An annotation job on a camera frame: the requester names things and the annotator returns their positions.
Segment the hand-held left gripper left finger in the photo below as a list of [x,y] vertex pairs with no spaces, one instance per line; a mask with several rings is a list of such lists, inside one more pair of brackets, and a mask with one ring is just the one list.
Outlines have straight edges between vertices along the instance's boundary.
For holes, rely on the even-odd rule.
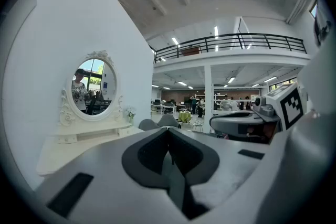
[[109,141],[85,151],[48,176],[36,189],[40,202],[49,202],[77,174],[93,177],[65,219],[70,223],[187,223],[166,191],[140,186],[122,167],[122,154],[155,130]]

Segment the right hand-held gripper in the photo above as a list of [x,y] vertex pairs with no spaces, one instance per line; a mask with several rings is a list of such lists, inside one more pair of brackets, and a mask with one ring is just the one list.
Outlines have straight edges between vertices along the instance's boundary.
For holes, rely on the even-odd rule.
[[253,111],[225,111],[226,114],[213,116],[210,127],[219,136],[244,136],[249,127],[278,122],[279,129],[290,129],[303,115],[303,107],[297,83],[281,85],[279,88],[257,97]]

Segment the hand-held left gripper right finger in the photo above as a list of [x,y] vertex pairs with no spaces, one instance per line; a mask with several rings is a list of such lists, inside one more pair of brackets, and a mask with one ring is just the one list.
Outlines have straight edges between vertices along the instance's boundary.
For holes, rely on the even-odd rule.
[[187,219],[225,202],[251,176],[268,145],[170,127],[169,197]]

